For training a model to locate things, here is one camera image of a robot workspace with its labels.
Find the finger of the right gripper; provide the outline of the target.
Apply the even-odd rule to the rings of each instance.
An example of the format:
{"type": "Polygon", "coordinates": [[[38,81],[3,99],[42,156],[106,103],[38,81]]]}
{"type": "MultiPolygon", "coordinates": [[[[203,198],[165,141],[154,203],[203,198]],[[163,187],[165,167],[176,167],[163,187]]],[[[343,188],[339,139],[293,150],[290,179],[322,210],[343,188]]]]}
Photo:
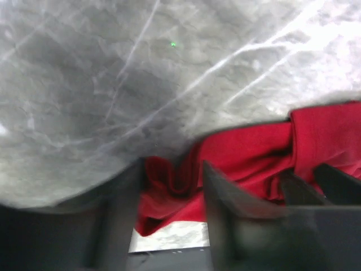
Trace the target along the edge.
{"type": "Polygon", "coordinates": [[[284,172],[280,175],[280,188],[288,206],[330,205],[330,201],[293,172],[284,172]]]}
{"type": "Polygon", "coordinates": [[[360,181],[328,164],[314,169],[314,176],[325,197],[335,205],[359,206],[360,181]]]}

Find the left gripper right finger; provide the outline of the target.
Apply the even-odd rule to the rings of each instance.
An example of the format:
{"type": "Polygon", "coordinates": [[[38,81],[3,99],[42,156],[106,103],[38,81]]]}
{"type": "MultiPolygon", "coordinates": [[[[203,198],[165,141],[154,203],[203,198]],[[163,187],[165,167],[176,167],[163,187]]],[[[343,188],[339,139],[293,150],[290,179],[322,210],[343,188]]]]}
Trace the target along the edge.
{"type": "Polygon", "coordinates": [[[359,270],[360,205],[277,206],[203,164],[215,270],[359,270]]]}

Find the red t shirt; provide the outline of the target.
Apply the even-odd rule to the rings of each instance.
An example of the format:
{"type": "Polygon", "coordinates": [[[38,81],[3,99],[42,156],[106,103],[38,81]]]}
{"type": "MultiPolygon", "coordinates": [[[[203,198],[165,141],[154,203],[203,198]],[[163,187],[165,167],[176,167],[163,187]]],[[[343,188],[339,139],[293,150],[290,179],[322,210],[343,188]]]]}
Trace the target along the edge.
{"type": "Polygon", "coordinates": [[[360,177],[360,103],[294,110],[288,121],[212,134],[193,146],[177,167],[145,159],[146,184],[136,231],[146,237],[174,221],[205,221],[204,161],[247,192],[283,204],[279,173],[292,169],[314,185],[313,169],[329,164],[360,177]]]}

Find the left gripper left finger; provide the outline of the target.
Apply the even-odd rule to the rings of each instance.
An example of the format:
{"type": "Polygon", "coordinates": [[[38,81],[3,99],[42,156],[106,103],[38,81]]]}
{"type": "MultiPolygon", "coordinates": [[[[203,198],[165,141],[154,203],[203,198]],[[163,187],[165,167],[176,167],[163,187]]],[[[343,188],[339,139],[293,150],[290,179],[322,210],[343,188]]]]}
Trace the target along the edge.
{"type": "Polygon", "coordinates": [[[126,270],[143,180],[139,159],[55,206],[1,205],[1,269],[126,270]]]}

